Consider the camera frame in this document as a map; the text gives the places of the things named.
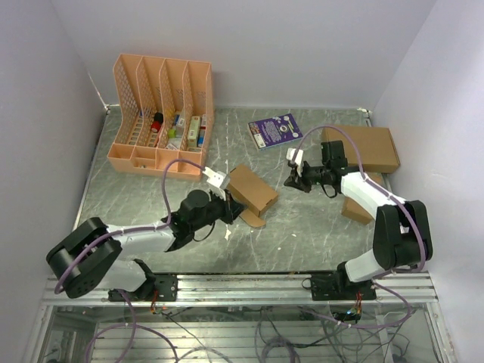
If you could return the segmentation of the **brown cardboard box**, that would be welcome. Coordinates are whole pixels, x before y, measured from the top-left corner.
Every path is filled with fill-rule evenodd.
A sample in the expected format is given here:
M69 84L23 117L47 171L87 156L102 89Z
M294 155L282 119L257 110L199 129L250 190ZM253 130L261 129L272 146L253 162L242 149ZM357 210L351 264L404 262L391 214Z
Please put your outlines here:
M263 214L278 201L278 192L245 164L231 170L229 177L228 190L247 207L240 217L252 228L264 227Z

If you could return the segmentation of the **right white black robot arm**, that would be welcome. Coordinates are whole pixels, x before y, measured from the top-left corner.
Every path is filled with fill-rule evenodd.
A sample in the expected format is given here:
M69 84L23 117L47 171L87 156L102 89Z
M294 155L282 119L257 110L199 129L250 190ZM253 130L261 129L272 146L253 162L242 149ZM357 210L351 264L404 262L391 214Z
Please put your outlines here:
M334 271L313 274L310 290L315 300L350 299L364 293L370 299L371 280L408 266L420 270L433 256L427 208L419 200L405 200L379 186L358 166L350 166L341 141L321 145L322 164L310 166L301 150L287 152L290 175L285 186L309 193L312 186L331 187L336 195L354 200L374 219L372 247Z

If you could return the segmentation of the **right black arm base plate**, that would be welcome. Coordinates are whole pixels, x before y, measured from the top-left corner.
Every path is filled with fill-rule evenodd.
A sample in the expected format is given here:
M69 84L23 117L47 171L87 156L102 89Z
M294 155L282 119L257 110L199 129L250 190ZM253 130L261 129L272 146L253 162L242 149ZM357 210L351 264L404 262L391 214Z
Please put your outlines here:
M353 283L336 272L310 275L302 281L302 287L310 292L313 301L356 301L358 298L368 301L377 298L371 281Z

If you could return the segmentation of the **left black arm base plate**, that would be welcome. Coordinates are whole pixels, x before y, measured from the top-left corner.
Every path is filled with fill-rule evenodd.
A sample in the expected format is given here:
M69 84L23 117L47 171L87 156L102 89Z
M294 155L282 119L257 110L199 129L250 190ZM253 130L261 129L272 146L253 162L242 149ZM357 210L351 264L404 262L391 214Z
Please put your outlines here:
M154 274L134 292L126 292L131 302L175 302L178 278L172 274Z

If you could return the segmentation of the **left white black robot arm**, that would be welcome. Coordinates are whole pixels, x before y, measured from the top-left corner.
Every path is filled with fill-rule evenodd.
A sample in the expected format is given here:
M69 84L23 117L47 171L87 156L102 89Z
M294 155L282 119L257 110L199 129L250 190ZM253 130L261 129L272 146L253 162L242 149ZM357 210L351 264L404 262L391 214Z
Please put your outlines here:
M133 302L173 302L178 292L176 276L152 271L139 255L180 250L194 241L200 229L212 228L217 221L231 224L244 209L229 193L220 197L194 190L178 210L157 224L121 228L98 217L87 219L46 256L58 279L55 291L76 299L99 287L109 291L111 302L125 296Z

